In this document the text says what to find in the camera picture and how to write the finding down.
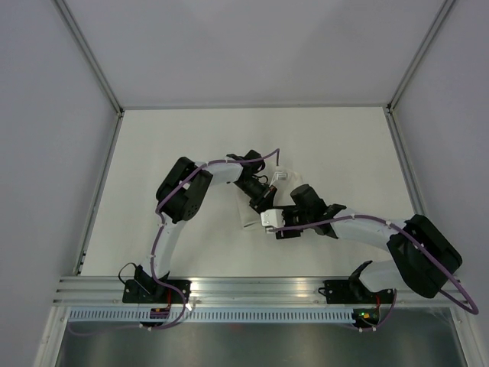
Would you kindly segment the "white cloth napkin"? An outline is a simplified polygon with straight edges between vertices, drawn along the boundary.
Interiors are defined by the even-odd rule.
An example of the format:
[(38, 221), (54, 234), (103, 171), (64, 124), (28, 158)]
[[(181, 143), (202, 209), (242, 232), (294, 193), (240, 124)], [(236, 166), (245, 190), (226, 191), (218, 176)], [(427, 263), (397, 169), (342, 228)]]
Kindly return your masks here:
[(238, 217), (243, 230), (261, 227), (261, 213), (275, 206), (293, 205), (291, 192), (303, 184), (303, 177), (284, 166), (271, 170), (262, 165), (257, 171), (245, 167), (234, 183)]

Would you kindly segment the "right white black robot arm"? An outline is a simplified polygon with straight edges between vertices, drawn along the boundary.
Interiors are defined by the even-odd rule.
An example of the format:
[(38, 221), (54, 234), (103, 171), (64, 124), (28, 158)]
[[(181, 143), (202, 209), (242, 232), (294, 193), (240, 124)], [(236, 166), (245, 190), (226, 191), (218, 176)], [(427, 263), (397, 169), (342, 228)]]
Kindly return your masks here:
[(273, 228), (278, 239), (299, 237), (311, 229), (317, 235), (360, 242), (390, 253), (390, 260), (366, 261), (350, 276), (348, 291), (365, 302), (379, 291), (406, 285), (433, 298), (462, 264), (462, 257), (425, 216), (382, 219), (358, 213), (341, 204), (328, 205), (308, 184), (290, 194), (293, 204), (276, 210), (282, 220)]

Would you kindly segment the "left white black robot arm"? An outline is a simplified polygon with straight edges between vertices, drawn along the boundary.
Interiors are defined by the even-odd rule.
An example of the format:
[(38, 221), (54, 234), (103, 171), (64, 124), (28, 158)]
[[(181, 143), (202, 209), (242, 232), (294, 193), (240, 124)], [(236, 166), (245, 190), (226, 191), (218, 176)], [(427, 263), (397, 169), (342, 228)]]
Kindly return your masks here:
[(234, 184), (248, 197), (249, 207), (257, 214), (273, 206), (277, 188), (261, 182), (258, 174), (266, 167), (265, 160), (279, 153), (276, 149), (261, 156), (250, 150), (245, 156), (229, 154), (209, 162), (194, 162), (187, 157), (178, 159), (157, 189), (155, 213), (160, 217), (161, 225), (150, 258), (134, 272), (134, 282), (143, 297), (151, 303), (165, 298), (165, 280), (170, 273), (177, 239), (184, 225), (198, 213), (210, 187)]

